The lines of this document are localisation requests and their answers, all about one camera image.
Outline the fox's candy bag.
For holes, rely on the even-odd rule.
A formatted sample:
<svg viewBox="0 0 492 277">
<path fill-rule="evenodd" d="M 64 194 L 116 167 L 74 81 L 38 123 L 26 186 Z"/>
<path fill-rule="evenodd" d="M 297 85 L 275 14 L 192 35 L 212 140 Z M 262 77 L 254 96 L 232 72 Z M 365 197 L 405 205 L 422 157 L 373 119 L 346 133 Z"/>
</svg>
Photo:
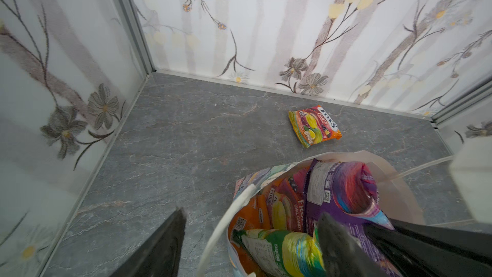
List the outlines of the fox's candy bag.
<svg viewBox="0 0 492 277">
<path fill-rule="evenodd" d="M 264 192 L 271 228 L 304 232 L 307 167 L 275 179 Z"/>
<path fill-rule="evenodd" d="M 289 112 L 288 118 L 304 148 L 342 138 L 337 124 L 320 105 Z"/>
</svg>

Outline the orange corn chips bag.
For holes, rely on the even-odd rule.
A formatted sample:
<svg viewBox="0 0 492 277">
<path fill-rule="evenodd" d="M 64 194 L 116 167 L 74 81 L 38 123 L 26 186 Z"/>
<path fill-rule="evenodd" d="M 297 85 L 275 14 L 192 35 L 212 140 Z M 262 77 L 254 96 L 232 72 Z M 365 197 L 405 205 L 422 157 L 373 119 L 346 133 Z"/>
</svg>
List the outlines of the orange corn chips bag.
<svg viewBox="0 0 492 277">
<path fill-rule="evenodd" d="M 247 274 L 255 273 L 256 276 L 266 276 L 259 265 L 247 254 L 246 250 L 233 242 L 233 230 L 268 229 L 270 225 L 265 197 L 261 194 L 251 198 L 248 204 L 234 216 L 229 225 L 229 242 L 232 243 L 233 249 L 238 255 L 238 260 Z"/>
</svg>

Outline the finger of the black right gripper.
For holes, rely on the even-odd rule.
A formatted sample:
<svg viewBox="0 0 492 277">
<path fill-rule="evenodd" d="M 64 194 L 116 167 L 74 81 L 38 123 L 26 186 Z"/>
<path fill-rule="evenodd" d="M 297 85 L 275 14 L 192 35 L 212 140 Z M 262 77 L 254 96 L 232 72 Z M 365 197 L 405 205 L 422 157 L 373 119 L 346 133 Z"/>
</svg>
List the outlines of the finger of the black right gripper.
<svg viewBox="0 0 492 277">
<path fill-rule="evenodd" d="M 402 276 L 491 276 L 491 236 L 392 220 L 366 224 L 366 236 Z"/>
</svg>

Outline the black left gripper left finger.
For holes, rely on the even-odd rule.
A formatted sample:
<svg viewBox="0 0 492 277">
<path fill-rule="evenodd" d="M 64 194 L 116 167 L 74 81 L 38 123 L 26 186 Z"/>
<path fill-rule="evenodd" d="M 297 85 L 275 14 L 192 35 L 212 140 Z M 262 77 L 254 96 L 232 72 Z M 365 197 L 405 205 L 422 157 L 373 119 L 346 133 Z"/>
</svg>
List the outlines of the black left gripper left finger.
<svg viewBox="0 0 492 277">
<path fill-rule="evenodd" d="M 178 276 L 187 218 L 175 210 L 111 277 Z"/>
</svg>

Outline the white floral paper bag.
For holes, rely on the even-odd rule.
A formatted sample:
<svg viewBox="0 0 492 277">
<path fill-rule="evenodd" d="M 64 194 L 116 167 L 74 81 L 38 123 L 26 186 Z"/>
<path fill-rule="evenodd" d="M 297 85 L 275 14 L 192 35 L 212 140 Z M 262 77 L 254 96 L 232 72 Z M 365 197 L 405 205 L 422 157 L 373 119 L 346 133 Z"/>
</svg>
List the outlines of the white floral paper bag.
<svg viewBox="0 0 492 277">
<path fill-rule="evenodd" d="M 267 187 L 275 179 L 296 173 L 304 167 L 307 167 L 307 171 L 309 171 L 311 163 L 315 159 L 322 162 L 365 163 L 369 167 L 378 189 L 379 207 L 387 216 L 391 224 L 393 219 L 413 224 L 425 223 L 422 209 L 418 205 L 411 189 L 404 181 L 403 177 L 399 175 L 393 166 L 385 159 L 367 151 L 358 151 L 355 153 L 324 153 L 305 159 L 301 162 L 266 168 L 238 180 L 234 190 L 233 203 L 228 208 L 209 239 L 201 257 L 197 275 L 204 276 L 208 268 L 211 254 L 217 245 L 219 238 L 225 236 L 227 239 L 229 258 L 233 265 L 233 274 L 235 276 L 256 276 L 255 273 L 247 274 L 245 272 L 245 269 L 238 260 L 237 253 L 233 249 L 232 243 L 229 242 L 228 228 L 232 219 L 248 204 L 251 198 L 259 194 L 264 196 Z M 319 242 L 317 223 L 313 235 L 310 236 L 315 237 Z"/>
</svg>

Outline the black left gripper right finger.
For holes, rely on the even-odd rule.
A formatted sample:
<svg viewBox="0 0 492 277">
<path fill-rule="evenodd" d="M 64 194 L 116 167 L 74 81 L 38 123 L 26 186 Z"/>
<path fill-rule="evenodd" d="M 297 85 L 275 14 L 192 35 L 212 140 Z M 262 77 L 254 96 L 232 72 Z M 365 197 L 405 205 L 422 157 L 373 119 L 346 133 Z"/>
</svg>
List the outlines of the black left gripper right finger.
<svg viewBox="0 0 492 277">
<path fill-rule="evenodd" d="M 359 247 L 346 227 L 329 214 L 323 213 L 319 217 L 317 233 L 326 276 L 386 276 Z"/>
</svg>

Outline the purple snack packet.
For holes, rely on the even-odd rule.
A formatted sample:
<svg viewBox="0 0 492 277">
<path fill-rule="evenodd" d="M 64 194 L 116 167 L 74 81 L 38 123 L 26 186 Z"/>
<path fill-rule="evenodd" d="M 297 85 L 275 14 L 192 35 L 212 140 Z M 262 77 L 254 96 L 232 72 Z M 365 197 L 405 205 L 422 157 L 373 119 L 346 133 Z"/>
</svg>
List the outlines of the purple snack packet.
<svg viewBox="0 0 492 277">
<path fill-rule="evenodd" d="M 304 227 L 313 235 L 323 213 L 344 226 L 361 249 L 388 276 L 398 269 L 366 236 L 363 226 L 377 224 L 390 231 L 393 225 L 379 207 L 379 193 L 369 167 L 363 162 L 312 161 L 304 188 Z"/>
</svg>

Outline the Fox's candy bag top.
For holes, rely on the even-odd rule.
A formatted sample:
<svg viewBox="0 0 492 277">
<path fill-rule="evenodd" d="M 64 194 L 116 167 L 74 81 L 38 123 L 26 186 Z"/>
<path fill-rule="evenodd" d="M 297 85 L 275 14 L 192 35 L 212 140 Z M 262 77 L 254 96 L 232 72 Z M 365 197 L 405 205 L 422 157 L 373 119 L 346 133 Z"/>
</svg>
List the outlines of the Fox's candy bag top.
<svg viewBox="0 0 492 277">
<path fill-rule="evenodd" d="M 337 124 L 320 105 L 289 112 L 288 118 L 304 148 L 342 138 Z"/>
</svg>

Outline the green Fox's spring tea bag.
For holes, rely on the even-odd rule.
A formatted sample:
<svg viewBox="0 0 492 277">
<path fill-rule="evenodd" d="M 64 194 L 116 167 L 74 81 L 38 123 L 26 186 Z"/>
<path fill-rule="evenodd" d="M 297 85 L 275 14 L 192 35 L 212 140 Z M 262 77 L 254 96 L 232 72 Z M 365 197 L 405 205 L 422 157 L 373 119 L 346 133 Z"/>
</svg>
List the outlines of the green Fox's spring tea bag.
<svg viewBox="0 0 492 277">
<path fill-rule="evenodd" d="M 232 240 L 270 276 L 325 276 L 315 237 L 288 230 L 233 230 Z"/>
</svg>

